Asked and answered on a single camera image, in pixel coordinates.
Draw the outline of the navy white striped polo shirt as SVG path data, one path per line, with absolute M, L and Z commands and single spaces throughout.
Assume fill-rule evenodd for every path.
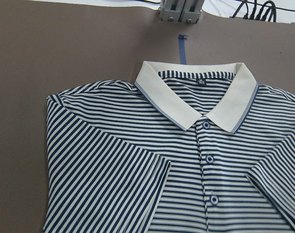
M 47 98 L 45 233 L 295 233 L 295 94 L 143 62 Z

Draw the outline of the aluminium frame post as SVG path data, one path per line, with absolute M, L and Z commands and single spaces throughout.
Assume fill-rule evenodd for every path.
M 196 24 L 205 0 L 162 0 L 158 13 L 162 21 Z

